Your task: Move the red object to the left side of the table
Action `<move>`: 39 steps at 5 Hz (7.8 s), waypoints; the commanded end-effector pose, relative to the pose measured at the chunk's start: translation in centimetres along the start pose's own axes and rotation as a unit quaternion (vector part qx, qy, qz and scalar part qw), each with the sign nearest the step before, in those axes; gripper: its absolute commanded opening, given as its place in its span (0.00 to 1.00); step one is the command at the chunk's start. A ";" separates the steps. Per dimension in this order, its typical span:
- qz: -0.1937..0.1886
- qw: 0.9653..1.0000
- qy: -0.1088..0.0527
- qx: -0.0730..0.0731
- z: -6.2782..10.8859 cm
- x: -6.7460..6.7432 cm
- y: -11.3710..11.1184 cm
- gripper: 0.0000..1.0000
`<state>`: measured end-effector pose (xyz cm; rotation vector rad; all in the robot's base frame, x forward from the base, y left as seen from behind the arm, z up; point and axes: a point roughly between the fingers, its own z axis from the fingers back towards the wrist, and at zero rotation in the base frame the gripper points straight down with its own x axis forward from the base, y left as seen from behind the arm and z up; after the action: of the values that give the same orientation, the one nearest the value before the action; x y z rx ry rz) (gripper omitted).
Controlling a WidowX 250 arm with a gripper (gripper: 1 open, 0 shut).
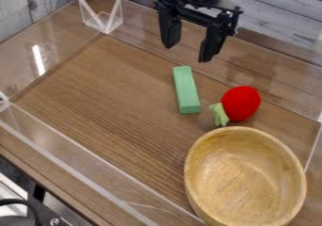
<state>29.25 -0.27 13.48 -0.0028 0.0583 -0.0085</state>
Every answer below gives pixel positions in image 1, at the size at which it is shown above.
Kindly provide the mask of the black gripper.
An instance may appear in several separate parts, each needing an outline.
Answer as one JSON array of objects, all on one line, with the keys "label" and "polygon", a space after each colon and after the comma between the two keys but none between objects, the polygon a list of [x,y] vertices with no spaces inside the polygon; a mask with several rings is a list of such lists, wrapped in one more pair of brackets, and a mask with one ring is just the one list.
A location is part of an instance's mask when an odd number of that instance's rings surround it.
[{"label": "black gripper", "polygon": [[234,36],[242,7],[230,0],[158,0],[161,41],[170,49],[182,39],[182,19],[208,27],[200,61],[209,62],[221,53],[226,35]]}]

